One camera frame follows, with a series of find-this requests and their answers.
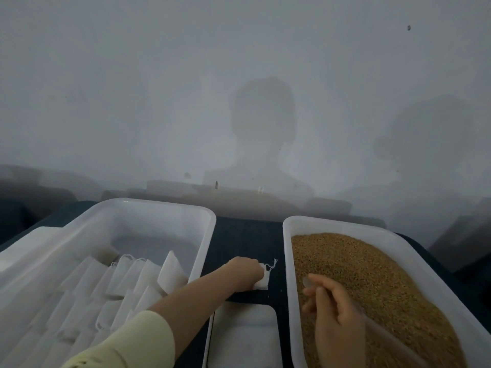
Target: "small white tray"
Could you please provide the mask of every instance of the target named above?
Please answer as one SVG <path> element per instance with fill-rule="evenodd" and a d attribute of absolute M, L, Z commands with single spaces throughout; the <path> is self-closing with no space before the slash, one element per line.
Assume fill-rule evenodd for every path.
<path fill-rule="evenodd" d="M 491 335 L 407 241 L 383 228 L 328 219 L 292 216 L 283 223 L 283 240 L 290 319 L 290 344 L 295 368 L 307 368 L 307 364 L 304 357 L 291 237 L 320 233 L 336 233 L 354 237 L 373 245 L 395 260 L 413 279 L 426 299 L 433 302 L 448 318 L 460 340 L 468 366 L 470 368 L 482 368 L 489 365 L 491 361 Z"/>

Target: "fingers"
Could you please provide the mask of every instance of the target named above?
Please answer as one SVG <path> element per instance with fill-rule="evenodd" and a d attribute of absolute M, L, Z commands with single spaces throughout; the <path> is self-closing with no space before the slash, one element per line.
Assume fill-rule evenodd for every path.
<path fill-rule="evenodd" d="M 348 292 L 337 281 L 330 279 L 324 275 L 309 274 L 308 277 L 314 283 L 322 285 L 324 288 L 331 292 L 334 300 L 336 301 L 337 313 L 339 314 L 339 316 L 351 316 L 354 314 L 358 314 L 358 311 L 356 310 L 356 307 L 354 306 L 350 296 L 348 295 Z"/>
<path fill-rule="evenodd" d="M 315 289 L 316 288 L 317 288 L 316 286 L 313 286 L 311 288 L 304 288 L 304 289 L 302 289 L 302 293 L 304 295 L 306 295 L 307 297 L 313 297 L 313 296 L 315 296 Z"/>
<path fill-rule="evenodd" d="M 302 306 L 302 311 L 306 314 L 314 314 L 317 312 L 315 297 L 309 298 L 305 305 Z"/>
<path fill-rule="evenodd" d="M 332 304 L 327 291 L 321 286 L 318 286 L 315 291 L 315 301 L 317 304 L 316 328 L 327 328 L 333 323 L 337 324 L 335 305 Z"/>

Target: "hand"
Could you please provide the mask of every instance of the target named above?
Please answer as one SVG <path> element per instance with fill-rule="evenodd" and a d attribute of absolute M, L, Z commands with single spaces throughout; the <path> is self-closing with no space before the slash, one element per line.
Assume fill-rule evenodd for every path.
<path fill-rule="evenodd" d="M 341 284 L 322 275 L 308 277 L 316 285 L 303 290 L 310 299 L 302 311 L 317 312 L 315 344 L 321 366 L 365 368 L 363 315 Z"/>
<path fill-rule="evenodd" d="M 251 291 L 254 284 L 264 277 L 264 269 L 258 260 L 246 257 L 235 257 L 223 265 L 228 276 L 236 281 L 235 291 Z"/>

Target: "stacked tea bags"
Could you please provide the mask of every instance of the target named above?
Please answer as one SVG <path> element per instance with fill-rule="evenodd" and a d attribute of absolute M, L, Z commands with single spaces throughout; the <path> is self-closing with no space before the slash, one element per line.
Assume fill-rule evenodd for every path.
<path fill-rule="evenodd" d="M 66 266 L 26 285 L 0 310 L 0 326 L 6 327 L 0 335 L 0 368 L 61 366 L 188 281 L 172 251 L 162 266 L 131 255 L 110 266 L 93 257 Z M 34 305 L 27 308 L 28 322 L 8 318 L 16 304 L 29 301 Z"/>

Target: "white plastic tray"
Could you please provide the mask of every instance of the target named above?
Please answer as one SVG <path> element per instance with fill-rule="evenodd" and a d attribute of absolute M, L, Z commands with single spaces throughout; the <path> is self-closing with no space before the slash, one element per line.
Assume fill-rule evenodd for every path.
<path fill-rule="evenodd" d="M 320 233 L 349 235 L 373 245 L 395 260 L 413 279 L 423 295 L 448 318 L 461 342 L 468 366 L 470 368 L 482 368 L 489 365 L 491 361 L 491 335 L 407 241 L 383 228 L 293 216 L 287 218 L 283 223 L 283 239 L 290 318 L 290 343 L 295 368 L 307 368 L 307 364 L 304 357 L 291 237 Z"/>
<path fill-rule="evenodd" d="M 96 204 L 2 272 L 0 362 L 87 256 L 108 265 L 118 253 L 131 254 L 161 266 L 172 250 L 192 281 L 201 275 L 215 223 L 200 206 L 123 198 Z"/>

